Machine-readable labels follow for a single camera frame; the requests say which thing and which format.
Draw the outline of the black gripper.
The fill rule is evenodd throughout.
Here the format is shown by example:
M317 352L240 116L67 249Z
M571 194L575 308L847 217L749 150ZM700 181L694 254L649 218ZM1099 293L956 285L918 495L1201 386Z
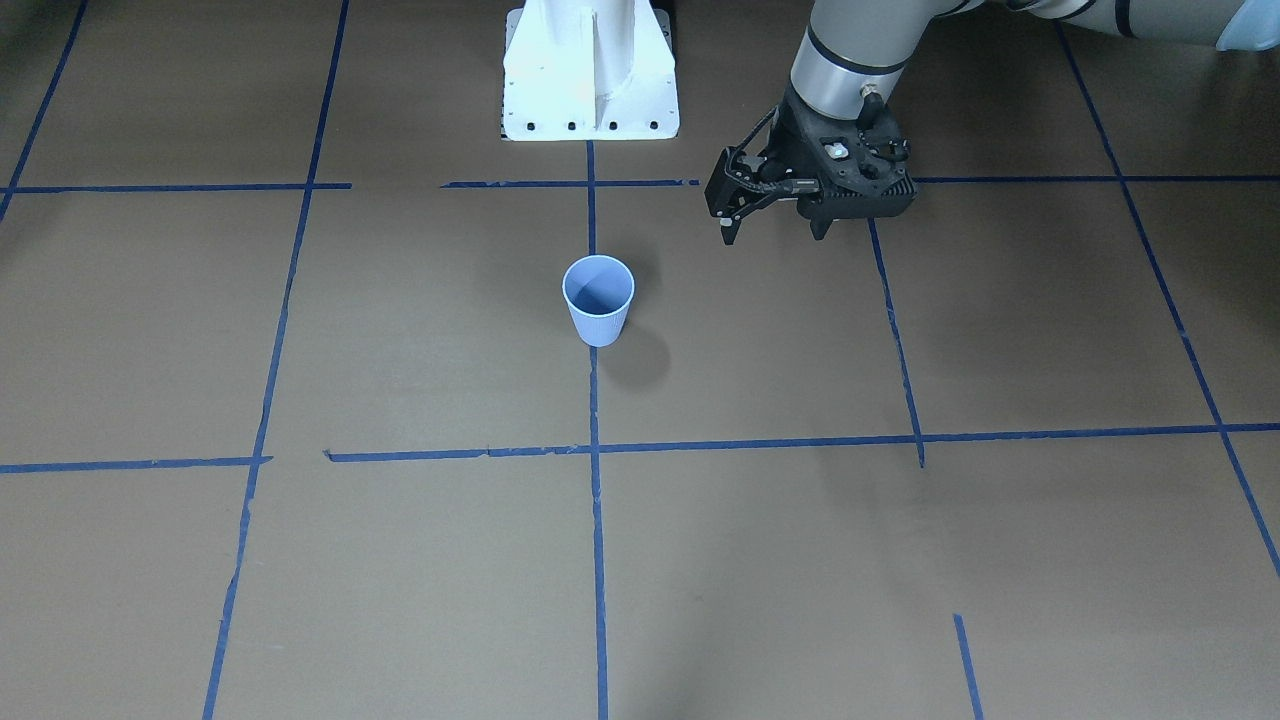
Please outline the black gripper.
M797 213L822 241L836 220L896 217L918 196L908 173L910 145L876 91L859 96L870 106L852 119L824 115L788 87L765 142L765 182L794 181L813 192L796 196ZM722 219L722 240L733 246L739 218Z

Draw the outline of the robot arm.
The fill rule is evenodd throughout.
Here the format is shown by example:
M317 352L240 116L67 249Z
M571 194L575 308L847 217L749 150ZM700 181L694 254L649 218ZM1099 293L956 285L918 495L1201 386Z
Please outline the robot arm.
M818 1L780 102L759 119L759 152L748 141L719 155L704 196L726 245L742 222L773 202L792 202L814 240L836 222L901 215L918 188L910 143L890 97L928 26L973 1ZM1261 53L1277 46L1275 1L1009 1L1011 13L1124 38Z

